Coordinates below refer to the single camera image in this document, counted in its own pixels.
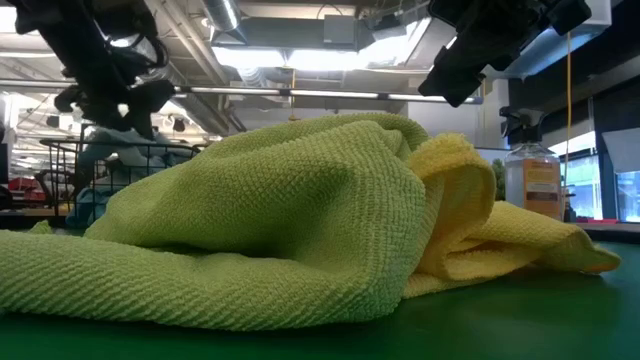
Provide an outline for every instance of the spray bottle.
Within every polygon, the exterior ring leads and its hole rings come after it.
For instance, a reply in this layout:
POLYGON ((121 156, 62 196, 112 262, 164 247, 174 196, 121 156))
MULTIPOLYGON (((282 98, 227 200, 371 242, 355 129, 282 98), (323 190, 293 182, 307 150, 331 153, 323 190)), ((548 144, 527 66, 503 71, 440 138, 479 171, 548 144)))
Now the spray bottle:
POLYGON ((507 154, 505 162, 506 200, 562 221, 560 161, 556 154, 540 144, 538 126, 527 115, 515 114, 508 107, 500 109, 507 118, 503 136, 520 131, 522 144, 507 154))

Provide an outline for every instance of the towel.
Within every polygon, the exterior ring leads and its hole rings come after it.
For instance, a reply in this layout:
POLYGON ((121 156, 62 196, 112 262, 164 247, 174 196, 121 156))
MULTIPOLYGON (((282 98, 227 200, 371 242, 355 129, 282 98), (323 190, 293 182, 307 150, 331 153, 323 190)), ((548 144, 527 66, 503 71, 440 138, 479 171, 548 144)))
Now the towel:
POLYGON ((523 266, 619 259, 571 225, 494 206, 462 135, 389 114, 223 140, 114 195, 84 237, 0 233, 0 308, 208 329, 359 322, 523 266))

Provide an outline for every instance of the green microfiber towel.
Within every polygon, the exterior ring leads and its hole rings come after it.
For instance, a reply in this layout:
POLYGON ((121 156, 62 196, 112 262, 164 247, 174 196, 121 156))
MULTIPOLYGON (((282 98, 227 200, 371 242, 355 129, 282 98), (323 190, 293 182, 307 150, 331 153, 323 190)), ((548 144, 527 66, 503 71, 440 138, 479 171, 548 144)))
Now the green microfiber towel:
POLYGON ((0 307, 232 330, 388 314, 428 239, 405 162, 426 139, 388 114, 230 137, 119 192, 83 238, 0 233, 0 307), (156 249, 176 245, 201 254, 156 249))

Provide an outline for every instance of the green table surface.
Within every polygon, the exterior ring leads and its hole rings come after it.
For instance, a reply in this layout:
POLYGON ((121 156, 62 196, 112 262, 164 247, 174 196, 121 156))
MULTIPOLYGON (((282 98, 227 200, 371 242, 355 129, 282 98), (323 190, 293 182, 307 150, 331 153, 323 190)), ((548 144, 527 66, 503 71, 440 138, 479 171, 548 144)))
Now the green table surface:
POLYGON ((359 324, 231 333, 54 316, 0 318, 0 359, 638 359, 640 246, 602 277, 520 272, 403 301, 359 324))

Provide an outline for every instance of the bottle label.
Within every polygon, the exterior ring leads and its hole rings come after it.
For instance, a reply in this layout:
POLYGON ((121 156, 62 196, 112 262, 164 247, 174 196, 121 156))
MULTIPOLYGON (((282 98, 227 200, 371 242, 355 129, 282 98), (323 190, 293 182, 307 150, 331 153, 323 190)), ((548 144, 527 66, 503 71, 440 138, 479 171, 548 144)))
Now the bottle label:
POLYGON ((560 164, 525 159, 524 208, 560 219, 560 164))

